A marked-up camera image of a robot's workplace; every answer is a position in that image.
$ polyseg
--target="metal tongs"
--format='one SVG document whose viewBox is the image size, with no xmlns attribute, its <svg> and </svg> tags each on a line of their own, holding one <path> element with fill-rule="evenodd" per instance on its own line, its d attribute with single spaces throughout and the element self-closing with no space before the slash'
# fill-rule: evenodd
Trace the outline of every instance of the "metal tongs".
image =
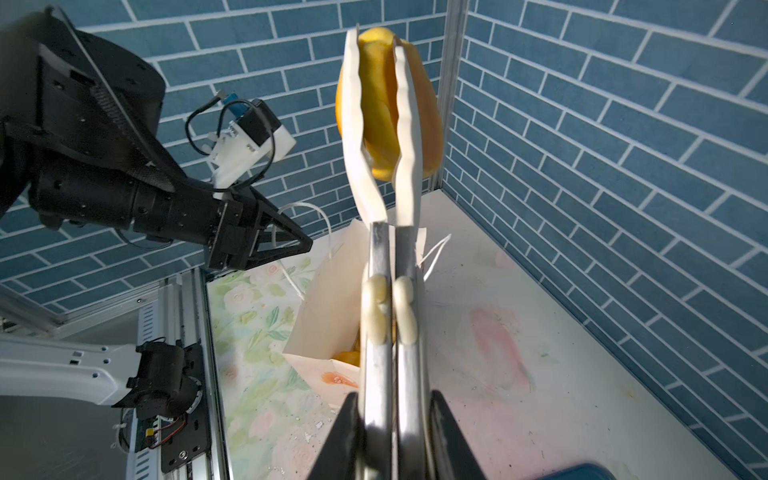
<svg viewBox="0 0 768 480">
<path fill-rule="evenodd" d="M 362 280 L 358 400 L 362 441 L 356 477 L 392 478 L 395 455 L 397 478 L 426 478 L 432 469 L 427 458 L 431 451 L 427 445 L 429 387 L 420 323 L 423 279 L 421 269 L 416 266 L 423 176 L 419 109 L 406 50 L 396 39 L 392 54 L 401 156 L 392 178 L 396 195 L 395 272 L 392 275 L 386 206 L 371 173 L 362 140 L 358 35 L 358 28 L 347 32 L 341 74 L 344 163 L 358 211 L 370 232 L 369 264 Z M 397 324 L 394 349 L 393 317 Z M 396 448 L 392 446 L 393 431 Z"/>
</svg>

